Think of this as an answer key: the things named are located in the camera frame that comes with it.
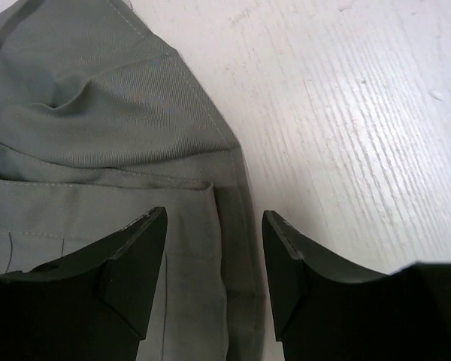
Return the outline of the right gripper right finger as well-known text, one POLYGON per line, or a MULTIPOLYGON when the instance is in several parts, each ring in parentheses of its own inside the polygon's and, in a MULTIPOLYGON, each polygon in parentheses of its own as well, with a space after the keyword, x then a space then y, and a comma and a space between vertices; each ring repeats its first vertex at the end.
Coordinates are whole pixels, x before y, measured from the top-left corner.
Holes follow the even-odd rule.
POLYGON ((451 360, 451 263, 385 275, 316 243, 275 211, 262 238, 287 360, 451 360))

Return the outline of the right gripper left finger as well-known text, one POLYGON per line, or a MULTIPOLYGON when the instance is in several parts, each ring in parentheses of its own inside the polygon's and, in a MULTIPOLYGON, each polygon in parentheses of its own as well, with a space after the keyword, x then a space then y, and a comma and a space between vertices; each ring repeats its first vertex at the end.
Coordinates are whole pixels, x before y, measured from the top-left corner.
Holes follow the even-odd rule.
POLYGON ((134 360, 146 338, 168 217, 127 227, 30 272, 0 274, 0 360, 134 360))

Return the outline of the grey pleated skirt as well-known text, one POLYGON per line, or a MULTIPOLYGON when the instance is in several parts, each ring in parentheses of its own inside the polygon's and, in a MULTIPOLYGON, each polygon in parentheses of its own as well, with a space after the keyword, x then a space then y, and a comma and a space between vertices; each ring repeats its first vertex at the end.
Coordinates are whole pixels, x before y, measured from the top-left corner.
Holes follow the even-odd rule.
POLYGON ((0 13, 0 274, 168 214, 141 360, 259 360, 265 296, 241 146, 122 1, 0 13))

